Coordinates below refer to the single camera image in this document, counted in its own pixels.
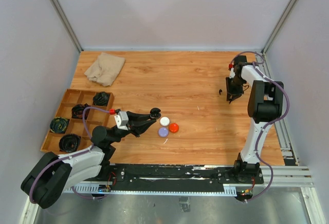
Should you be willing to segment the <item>purple round charging case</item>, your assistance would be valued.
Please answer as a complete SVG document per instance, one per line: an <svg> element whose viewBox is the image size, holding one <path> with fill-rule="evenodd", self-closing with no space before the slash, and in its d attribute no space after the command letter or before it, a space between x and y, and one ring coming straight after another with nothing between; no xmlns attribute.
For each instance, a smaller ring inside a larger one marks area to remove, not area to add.
<svg viewBox="0 0 329 224"><path fill-rule="evenodd" d="M165 138L165 137L168 136L168 134L169 134L169 130L168 130L166 127L161 127L161 128L158 130L158 135L159 135L160 137Z"/></svg>

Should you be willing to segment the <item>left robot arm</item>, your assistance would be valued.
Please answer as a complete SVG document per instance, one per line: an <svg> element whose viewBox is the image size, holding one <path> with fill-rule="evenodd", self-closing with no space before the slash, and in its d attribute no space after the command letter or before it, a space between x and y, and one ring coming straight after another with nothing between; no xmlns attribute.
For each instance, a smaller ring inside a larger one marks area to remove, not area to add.
<svg viewBox="0 0 329 224"><path fill-rule="evenodd" d="M115 126L95 127L91 133L92 144L86 149L64 155L53 152L43 155L21 183L21 190L31 203L47 209L72 186L90 178L107 179L109 160L115 152L112 143L120 142L129 134L139 137L161 117L159 108L152 108L149 114L120 109L111 109L108 113L114 115Z"/></svg>

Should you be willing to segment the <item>orange round charging case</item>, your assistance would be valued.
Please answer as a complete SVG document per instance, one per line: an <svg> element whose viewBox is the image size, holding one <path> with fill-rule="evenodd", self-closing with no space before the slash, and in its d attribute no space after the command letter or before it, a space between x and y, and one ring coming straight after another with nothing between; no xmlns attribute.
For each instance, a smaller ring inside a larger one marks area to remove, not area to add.
<svg viewBox="0 0 329 224"><path fill-rule="evenodd" d="M177 133L179 131L179 125L177 123L171 123L168 129L171 133Z"/></svg>

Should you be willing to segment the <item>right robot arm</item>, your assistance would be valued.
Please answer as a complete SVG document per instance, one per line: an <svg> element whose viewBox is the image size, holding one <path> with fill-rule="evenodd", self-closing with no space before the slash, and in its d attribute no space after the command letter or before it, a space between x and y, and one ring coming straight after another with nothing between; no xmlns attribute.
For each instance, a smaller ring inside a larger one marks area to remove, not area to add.
<svg viewBox="0 0 329 224"><path fill-rule="evenodd" d="M226 78L229 103L244 94L245 84L251 88L247 106L250 130L231 171L237 182L245 183L261 173L260 155L266 136L282 115L284 85L264 75L257 63L247 62L245 55L236 56L229 64L229 70L230 75Z"/></svg>

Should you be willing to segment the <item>white round charging case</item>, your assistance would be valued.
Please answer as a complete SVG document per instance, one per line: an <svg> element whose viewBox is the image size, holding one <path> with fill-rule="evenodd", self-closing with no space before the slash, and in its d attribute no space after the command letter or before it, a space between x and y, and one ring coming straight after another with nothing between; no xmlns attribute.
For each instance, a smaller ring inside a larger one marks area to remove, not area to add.
<svg viewBox="0 0 329 224"><path fill-rule="evenodd" d="M170 125L170 119L168 117L161 117L160 118L160 125L161 126L169 126Z"/></svg>

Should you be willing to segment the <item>black round charging case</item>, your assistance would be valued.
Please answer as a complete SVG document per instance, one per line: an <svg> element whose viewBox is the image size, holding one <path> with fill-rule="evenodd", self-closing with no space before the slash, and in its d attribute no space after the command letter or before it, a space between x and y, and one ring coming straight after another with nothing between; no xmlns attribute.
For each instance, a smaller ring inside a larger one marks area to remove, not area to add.
<svg viewBox="0 0 329 224"><path fill-rule="evenodd" d="M159 119L161 117L161 110L159 108L152 108L150 110L150 119Z"/></svg>

